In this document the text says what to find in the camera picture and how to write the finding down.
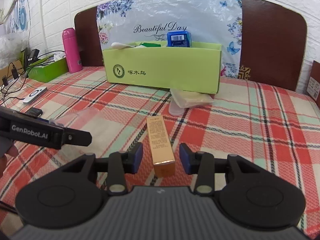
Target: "floral plastic sheet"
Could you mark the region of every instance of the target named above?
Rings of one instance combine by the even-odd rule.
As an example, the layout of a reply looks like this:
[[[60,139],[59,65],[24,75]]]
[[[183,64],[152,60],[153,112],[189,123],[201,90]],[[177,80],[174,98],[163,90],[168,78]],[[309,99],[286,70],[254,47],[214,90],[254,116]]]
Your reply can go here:
[[[241,0],[111,0],[97,8],[102,49],[113,42],[165,41],[170,31],[222,44],[221,75],[237,77],[242,44]]]

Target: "gray ribbed panel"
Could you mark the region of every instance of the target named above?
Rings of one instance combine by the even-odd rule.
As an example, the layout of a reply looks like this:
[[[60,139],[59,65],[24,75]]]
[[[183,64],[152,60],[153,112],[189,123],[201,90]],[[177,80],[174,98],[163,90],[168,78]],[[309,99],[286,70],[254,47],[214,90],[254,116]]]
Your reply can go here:
[[[227,220],[209,198],[187,187],[135,187],[112,197],[90,221],[74,228],[26,226],[13,240],[306,240],[296,228],[258,232]]]

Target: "white label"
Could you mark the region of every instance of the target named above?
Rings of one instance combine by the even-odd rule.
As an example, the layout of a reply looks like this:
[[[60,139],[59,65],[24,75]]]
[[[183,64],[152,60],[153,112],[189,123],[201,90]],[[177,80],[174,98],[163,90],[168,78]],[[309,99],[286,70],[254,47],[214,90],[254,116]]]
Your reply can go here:
[[[174,35],[171,36],[172,41],[184,41],[184,35]]]
[[[319,95],[319,91],[320,91],[320,84],[318,81],[316,81],[314,78],[310,77],[309,80],[309,84],[307,87],[307,92],[308,94],[314,99],[317,100],[318,99],[318,95]]]

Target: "orange box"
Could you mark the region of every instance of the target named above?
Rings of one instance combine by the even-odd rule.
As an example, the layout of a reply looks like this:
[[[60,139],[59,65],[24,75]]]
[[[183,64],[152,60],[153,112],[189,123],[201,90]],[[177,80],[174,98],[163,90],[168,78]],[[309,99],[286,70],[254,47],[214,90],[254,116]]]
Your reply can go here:
[[[147,127],[156,176],[160,178],[174,175],[175,159],[163,116],[147,117]]]

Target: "blue container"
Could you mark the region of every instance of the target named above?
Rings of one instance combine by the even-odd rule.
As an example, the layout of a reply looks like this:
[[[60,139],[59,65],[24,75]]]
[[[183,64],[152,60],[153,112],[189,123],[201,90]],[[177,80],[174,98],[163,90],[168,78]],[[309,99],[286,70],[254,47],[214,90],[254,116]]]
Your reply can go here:
[[[187,31],[167,33],[168,47],[192,47],[191,34]]]

